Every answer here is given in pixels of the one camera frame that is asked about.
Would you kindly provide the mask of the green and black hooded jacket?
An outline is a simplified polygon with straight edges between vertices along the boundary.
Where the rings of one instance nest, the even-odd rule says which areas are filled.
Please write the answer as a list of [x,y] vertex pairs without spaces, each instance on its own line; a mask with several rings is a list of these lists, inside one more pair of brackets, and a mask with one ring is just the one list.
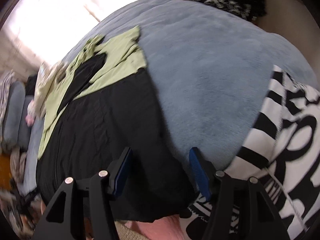
[[193,200],[182,164],[167,147],[162,111],[138,26],[90,38],[49,93],[36,184],[48,204],[62,182],[91,178],[131,148],[129,177],[111,203],[116,219],[153,222]]

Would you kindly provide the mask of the beige crumpled clothing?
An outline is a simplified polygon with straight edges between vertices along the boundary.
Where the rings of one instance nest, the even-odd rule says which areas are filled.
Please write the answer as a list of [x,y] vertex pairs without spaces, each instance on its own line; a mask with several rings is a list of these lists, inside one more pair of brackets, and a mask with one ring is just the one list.
[[10,171],[16,184],[23,183],[27,161],[27,153],[21,152],[19,147],[12,149],[10,154]]

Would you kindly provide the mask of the black clothing by curtain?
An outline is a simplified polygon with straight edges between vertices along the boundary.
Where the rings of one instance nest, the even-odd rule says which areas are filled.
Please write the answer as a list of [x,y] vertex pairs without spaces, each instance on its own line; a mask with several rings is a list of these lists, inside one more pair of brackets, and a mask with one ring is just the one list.
[[25,95],[32,95],[35,94],[35,87],[37,81],[37,74],[31,75],[28,77],[27,82],[25,83]]

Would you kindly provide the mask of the black white patterned cloth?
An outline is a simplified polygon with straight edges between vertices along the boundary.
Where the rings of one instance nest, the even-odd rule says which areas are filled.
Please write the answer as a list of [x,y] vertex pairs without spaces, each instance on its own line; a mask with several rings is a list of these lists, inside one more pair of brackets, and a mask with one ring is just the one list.
[[[261,110],[222,171],[235,179],[259,180],[289,239],[318,239],[319,91],[274,66]],[[211,210],[199,190],[179,217],[185,239],[203,239]]]

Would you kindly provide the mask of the blue rolled blanket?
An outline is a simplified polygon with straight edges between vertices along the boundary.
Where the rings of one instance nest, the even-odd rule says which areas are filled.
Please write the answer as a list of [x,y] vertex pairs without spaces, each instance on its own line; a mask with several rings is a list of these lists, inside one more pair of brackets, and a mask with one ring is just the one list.
[[9,153],[15,147],[27,150],[31,127],[28,127],[25,117],[27,108],[33,96],[25,94],[24,84],[15,81],[9,90],[7,109],[3,120],[1,148]]

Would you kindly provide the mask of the pink white kitty plush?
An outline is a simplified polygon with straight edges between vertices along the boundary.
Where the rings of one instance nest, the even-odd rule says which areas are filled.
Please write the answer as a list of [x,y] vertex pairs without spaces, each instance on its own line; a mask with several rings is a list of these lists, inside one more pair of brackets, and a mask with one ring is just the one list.
[[25,117],[25,122],[28,127],[33,126],[35,121],[35,109],[34,109],[34,100],[31,100],[27,107],[27,116]]

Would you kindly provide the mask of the folded white puffer jacket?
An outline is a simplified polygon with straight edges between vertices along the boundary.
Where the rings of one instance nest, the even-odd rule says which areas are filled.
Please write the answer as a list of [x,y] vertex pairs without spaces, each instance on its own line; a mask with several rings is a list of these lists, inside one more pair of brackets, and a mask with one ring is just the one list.
[[40,65],[35,85],[33,113],[38,118],[43,118],[46,113],[45,103],[49,93],[64,77],[68,67],[67,62],[59,61],[50,66],[46,62]]

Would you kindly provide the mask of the blue plush bed cover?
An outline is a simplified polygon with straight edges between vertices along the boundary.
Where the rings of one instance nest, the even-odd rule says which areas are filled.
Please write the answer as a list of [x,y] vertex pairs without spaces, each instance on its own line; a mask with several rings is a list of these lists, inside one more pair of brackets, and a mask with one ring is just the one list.
[[230,165],[261,110],[274,66],[318,90],[311,67],[290,42],[195,2],[131,3],[94,27],[65,60],[71,63],[90,38],[108,41],[136,26],[165,141],[183,168],[191,146],[216,167]]

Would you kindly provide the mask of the floral folded quilt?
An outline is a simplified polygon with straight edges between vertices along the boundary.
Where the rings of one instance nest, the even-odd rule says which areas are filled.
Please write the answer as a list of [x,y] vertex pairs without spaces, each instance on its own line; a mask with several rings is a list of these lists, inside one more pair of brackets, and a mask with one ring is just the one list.
[[5,112],[7,109],[7,104],[8,104],[8,98],[9,98],[9,92],[10,92],[10,86],[16,81],[15,73],[13,70],[8,71],[6,70],[2,75],[1,75],[1,86],[0,86],[0,93],[1,93],[1,127],[3,124],[3,119],[5,116]]

